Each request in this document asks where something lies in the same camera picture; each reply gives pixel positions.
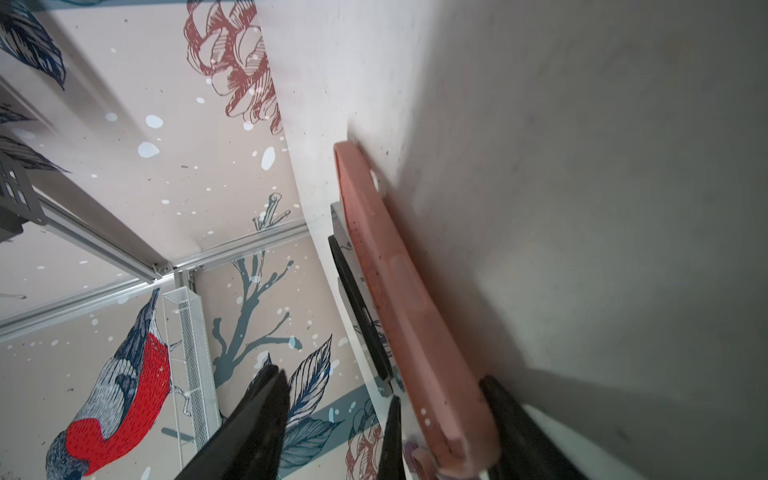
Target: bird illustration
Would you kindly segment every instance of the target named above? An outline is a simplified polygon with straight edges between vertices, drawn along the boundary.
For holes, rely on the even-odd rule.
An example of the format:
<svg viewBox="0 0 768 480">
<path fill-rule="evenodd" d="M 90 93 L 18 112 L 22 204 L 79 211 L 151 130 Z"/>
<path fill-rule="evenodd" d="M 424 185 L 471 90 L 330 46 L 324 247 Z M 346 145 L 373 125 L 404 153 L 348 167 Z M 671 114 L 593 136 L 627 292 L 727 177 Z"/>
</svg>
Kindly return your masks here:
<svg viewBox="0 0 768 480">
<path fill-rule="evenodd" d="M 79 480 L 129 453 L 150 431 L 171 391 L 168 345 L 152 291 L 136 323 L 96 380 L 85 405 L 45 457 L 48 480 Z"/>
</svg>

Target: metal frame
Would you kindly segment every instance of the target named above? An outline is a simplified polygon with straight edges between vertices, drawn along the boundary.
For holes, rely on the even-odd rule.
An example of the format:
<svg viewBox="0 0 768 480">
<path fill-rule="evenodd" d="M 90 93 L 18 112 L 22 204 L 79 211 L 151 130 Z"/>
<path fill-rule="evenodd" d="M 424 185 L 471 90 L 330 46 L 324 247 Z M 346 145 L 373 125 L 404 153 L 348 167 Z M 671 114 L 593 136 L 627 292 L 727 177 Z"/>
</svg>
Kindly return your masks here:
<svg viewBox="0 0 768 480">
<path fill-rule="evenodd" d="M 310 230 L 307 227 L 306 221 L 304 219 L 279 224 L 270 229 L 261 230 L 260 232 L 252 233 L 251 235 L 223 243 L 217 247 L 211 247 L 193 255 L 183 257 L 181 260 L 176 262 L 171 273 L 167 273 L 163 276 L 160 276 L 158 273 L 154 273 L 156 277 L 152 277 L 147 280 L 149 274 L 147 273 L 146 269 L 149 268 L 148 266 L 139 263 L 138 260 L 135 260 L 119 247 L 116 247 L 115 245 L 107 242 L 95 233 L 91 232 L 90 229 L 88 229 L 85 225 L 82 224 L 82 222 L 80 222 L 80 220 L 77 220 L 72 215 L 63 212 L 60 208 L 52 205 L 48 200 L 41 199 L 41 203 L 43 203 L 43 210 L 50 219 L 49 226 L 51 223 L 56 223 L 57 226 L 54 227 L 55 229 L 62 228 L 65 229 L 65 232 L 67 232 L 63 233 L 61 235 L 62 237 L 73 241 L 80 247 L 86 248 L 83 243 L 72 240 L 73 237 L 70 235 L 78 235 L 83 239 L 83 241 L 88 241 L 84 235 L 90 235 L 94 238 L 94 240 L 100 240 L 101 242 L 104 242 L 105 246 L 109 247 L 110 250 L 104 251 L 104 249 L 102 249 L 100 250 L 102 254 L 99 255 L 96 253 L 96 251 L 91 249 L 99 247 L 98 244 L 93 242 L 87 243 L 87 245 L 90 247 L 86 248 L 86 250 L 96 253 L 101 258 L 104 258 L 102 255 L 110 255 L 109 258 L 111 260 L 107 258 L 104 259 L 110 261 L 111 263 L 118 261 L 117 259 L 120 258 L 132 259 L 134 262 L 138 263 L 138 265 L 134 265 L 134 270 L 143 267 L 143 272 L 145 275 L 144 277 L 122 280 L 121 282 L 112 283 L 110 285 L 103 286 L 102 288 L 89 290 L 84 293 L 78 293 L 76 295 L 72 295 L 55 302 L 46 303 L 45 305 L 41 305 L 37 308 L 18 313 L 14 316 L 10 316 L 9 318 L 0 319 L 0 322 L 2 322 L 0 325 L 0 342 L 4 342 L 8 339 L 12 339 L 26 333 L 34 332 L 35 330 L 40 330 L 46 326 L 64 322 L 83 313 L 101 308 L 102 306 L 115 301 L 120 296 L 134 295 L 143 290 L 149 290 L 155 288 L 157 285 L 165 284 L 167 282 L 174 282 L 177 287 L 187 286 L 194 292 L 194 272 L 198 268 L 201 268 L 202 266 L 205 266 L 206 268 L 219 266 L 224 263 L 237 260 L 247 255 L 248 253 L 257 252 L 266 248 L 277 247 L 282 243 L 290 242 L 310 234 Z M 84 230 L 80 230 L 80 233 L 78 233 L 76 231 L 78 228 Z"/>
<path fill-rule="evenodd" d="M 154 282 L 163 276 L 164 272 L 159 267 L 142 263 L 125 250 L 104 239 L 74 215 L 50 200 L 38 197 L 48 220 L 46 229 L 145 282 Z"/>
</svg>

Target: white wall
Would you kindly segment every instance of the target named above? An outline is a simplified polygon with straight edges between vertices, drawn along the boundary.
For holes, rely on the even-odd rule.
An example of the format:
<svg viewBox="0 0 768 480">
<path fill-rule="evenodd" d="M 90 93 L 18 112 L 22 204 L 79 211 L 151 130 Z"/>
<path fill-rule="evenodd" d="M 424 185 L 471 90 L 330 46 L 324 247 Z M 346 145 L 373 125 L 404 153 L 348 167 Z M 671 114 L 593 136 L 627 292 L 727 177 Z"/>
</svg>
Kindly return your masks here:
<svg viewBox="0 0 768 480">
<path fill-rule="evenodd" d="M 260 15 L 327 271 L 349 134 L 478 373 L 649 478 L 768 475 L 763 3 Z"/>
</svg>

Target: bird head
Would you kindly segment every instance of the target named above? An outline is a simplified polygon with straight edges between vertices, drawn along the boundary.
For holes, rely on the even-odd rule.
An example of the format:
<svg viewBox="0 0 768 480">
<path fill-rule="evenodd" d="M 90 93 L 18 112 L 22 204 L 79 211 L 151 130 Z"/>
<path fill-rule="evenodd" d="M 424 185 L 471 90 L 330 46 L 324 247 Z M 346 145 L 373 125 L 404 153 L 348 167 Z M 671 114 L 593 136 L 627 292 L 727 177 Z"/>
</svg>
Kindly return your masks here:
<svg viewBox="0 0 768 480">
<path fill-rule="evenodd" d="M 45 456 L 46 480 L 80 480 L 88 471 L 88 462 L 67 452 L 67 432 L 59 433 Z"/>
</svg>

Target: white spot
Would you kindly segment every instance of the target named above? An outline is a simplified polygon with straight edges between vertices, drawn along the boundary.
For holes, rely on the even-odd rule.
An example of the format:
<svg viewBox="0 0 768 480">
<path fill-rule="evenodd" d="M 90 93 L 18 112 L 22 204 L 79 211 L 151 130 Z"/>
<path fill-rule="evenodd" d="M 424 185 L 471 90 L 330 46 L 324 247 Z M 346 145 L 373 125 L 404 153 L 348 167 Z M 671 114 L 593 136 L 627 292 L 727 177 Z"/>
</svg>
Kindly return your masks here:
<svg viewBox="0 0 768 480">
<path fill-rule="evenodd" d="M 141 145 L 139 145 L 139 157 L 149 158 L 149 157 L 154 157 L 159 153 L 160 153 L 160 149 L 157 148 L 155 144 L 151 144 L 148 141 L 143 141 L 141 142 Z"/>
<path fill-rule="evenodd" d="M 144 120 L 147 122 L 147 125 L 152 128 L 160 128 L 163 126 L 163 119 L 157 115 L 147 115 L 147 118 Z"/>
<path fill-rule="evenodd" d="M 35 138 L 35 134 L 33 134 L 30 131 L 24 130 L 23 128 L 12 128 L 11 131 L 19 138 L 23 138 L 24 140 L 31 140 Z"/>
<path fill-rule="evenodd" d="M 259 356 L 256 357 L 256 365 L 253 366 L 254 369 L 260 370 L 261 367 L 264 365 L 264 361 L 266 360 L 266 358 L 269 355 L 270 355 L 270 353 L 268 351 L 264 351 L 264 352 L 260 353 Z"/>
<path fill-rule="evenodd" d="M 272 147 L 269 147 L 264 151 L 264 155 L 261 156 L 261 167 L 264 170 L 269 170 L 272 167 L 272 164 L 274 163 L 275 163 L 275 149 Z"/>
</svg>

